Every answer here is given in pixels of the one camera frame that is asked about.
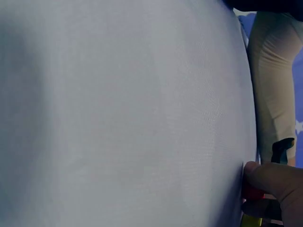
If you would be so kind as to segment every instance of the white star pattern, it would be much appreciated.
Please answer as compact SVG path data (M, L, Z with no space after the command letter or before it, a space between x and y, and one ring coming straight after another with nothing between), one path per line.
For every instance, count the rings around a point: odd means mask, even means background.
M299 135L300 132L303 131L303 122L299 122L299 121L295 120L295 130L297 132L297 135Z

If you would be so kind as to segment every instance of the blue fabric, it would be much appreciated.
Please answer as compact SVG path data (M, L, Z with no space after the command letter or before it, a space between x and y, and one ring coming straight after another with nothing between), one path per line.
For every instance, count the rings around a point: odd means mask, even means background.
M250 13L247 16L239 16L246 35L249 37L252 29L253 21L256 14ZM303 168L303 50L297 55L293 63L293 79L294 79L294 93L295 93L295 113L296 113L296 133L297 141L297 155L296 165Z

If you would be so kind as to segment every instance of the hand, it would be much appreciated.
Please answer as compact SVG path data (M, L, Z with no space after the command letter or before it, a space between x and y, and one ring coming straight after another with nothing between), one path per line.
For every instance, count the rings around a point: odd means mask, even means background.
M244 167L244 177L253 187L276 198L246 201L242 207L245 214L281 220L284 227L303 227L303 169L248 162ZM281 226L268 224L267 227Z

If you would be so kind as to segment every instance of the white fabric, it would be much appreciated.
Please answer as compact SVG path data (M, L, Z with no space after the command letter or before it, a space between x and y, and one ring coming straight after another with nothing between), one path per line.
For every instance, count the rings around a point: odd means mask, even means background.
M237 226L248 61L217 0L2 0L0 226Z

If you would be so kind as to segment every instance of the fingernail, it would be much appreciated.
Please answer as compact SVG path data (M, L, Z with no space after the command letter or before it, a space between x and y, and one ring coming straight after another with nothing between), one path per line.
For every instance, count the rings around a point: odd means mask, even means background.
M248 162L244 167L244 172L246 174L252 173L256 168L260 167L261 165L258 162Z

